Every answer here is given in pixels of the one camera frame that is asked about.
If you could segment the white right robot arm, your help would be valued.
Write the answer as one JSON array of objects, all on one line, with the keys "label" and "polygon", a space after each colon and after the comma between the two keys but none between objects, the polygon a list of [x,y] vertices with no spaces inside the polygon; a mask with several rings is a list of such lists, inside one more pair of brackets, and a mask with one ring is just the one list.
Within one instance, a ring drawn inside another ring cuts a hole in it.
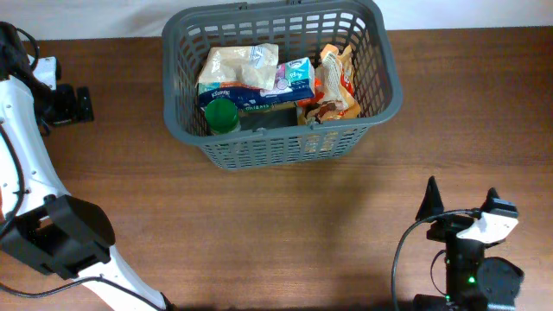
[{"label": "white right robot arm", "polygon": [[505,242],[518,224],[518,209],[490,188],[481,207],[467,216],[446,214],[435,177],[428,180],[416,220],[430,224],[426,238],[445,244],[446,289],[415,296],[420,310],[514,310],[524,272],[487,249]]}]

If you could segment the green lid jar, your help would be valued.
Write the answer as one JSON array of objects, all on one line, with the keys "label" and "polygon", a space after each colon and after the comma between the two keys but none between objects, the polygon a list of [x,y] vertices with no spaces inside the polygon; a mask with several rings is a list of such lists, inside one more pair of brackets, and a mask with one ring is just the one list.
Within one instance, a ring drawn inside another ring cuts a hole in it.
[{"label": "green lid jar", "polygon": [[238,108],[229,99],[217,98],[205,108],[205,118],[214,135],[241,130]]}]

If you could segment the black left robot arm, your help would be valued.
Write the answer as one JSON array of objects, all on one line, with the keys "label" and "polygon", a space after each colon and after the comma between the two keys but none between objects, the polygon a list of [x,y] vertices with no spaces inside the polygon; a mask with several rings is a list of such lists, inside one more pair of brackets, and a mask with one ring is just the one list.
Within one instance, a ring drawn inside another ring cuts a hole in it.
[{"label": "black left robot arm", "polygon": [[114,310],[173,310],[125,262],[101,207],[72,196],[44,144],[53,127],[91,122],[87,87],[60,82],[54,57],[42,58],[33,36],[1,24],[1,249],[65,284],[42,298],[83,285]]}]

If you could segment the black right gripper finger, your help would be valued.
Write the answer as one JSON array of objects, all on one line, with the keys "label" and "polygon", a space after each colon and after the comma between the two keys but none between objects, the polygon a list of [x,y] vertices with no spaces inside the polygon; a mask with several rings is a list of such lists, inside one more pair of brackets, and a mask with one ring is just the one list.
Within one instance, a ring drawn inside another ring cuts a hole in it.
[{"label": "black right gripper finger", "polygon": [[444,205],[435,177],[428,179],[423,201],[416,214],[416,221],[433,221],[444,213]]},{"label": "black right gripper finger", "polygon": [[480,207],[480,210],[483,213],[490,213],[513,219],[518,217],[518,209],[515,204],[508,200],[502,200],[494,187],[488,190],[486,200]]}]

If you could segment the blue carton box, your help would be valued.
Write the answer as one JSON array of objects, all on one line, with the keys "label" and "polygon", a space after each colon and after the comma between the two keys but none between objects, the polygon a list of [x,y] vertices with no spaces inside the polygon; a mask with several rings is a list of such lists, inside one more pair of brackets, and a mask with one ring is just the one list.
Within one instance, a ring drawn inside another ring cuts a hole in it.
[{"label": "blue carton box", "polygon": [[270,90],[238,82],[199,83],[198,105],[205,109],[217,98],[231,100],[239,110],[255,111],[288,102],[315,97],[315,69],[310,58],[304,57],[279,64]]}]

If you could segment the grey plastic basket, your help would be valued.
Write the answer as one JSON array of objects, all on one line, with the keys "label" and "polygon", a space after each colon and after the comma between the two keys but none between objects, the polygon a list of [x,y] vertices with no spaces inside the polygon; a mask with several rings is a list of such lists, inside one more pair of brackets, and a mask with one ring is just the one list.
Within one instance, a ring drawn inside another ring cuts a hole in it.
[{"label": "grey plastic basket", "polygon": [[[215,136],[198,104],[196,81],[214,47],[273,43],[283,61],[314,65],[328,44],[351,48],[356,118],[300,125],[271,113]],[[400,109],[404,96],[380,8],[372,0],[275,1],[200,6],[174,14],[162,30],[163,118],[177,140],[228,170],[335,158]]]}]

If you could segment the orange snack bag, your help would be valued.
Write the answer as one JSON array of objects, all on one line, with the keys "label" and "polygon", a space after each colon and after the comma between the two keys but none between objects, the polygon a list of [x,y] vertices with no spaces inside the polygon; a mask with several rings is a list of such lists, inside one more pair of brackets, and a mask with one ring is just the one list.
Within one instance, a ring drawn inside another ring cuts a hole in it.
[{"label": "orange snack bag", "polygon": [[315,69],[315,96],[296,103],[299,125],[356,118],[361,111],[354,97],[353,49],[342,53],[327,44],[320,53],[321,64]]}]

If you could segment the white plastic bag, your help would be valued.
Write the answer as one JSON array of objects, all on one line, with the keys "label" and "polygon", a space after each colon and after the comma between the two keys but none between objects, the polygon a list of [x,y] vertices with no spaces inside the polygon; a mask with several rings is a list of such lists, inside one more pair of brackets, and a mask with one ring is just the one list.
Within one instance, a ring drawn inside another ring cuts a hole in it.
[{"label": "white plastic bag", "polygon": [[270,90],[276,78],[278,61],[277,44],[211,48],[198,82],[238,82],[257,89]]}]

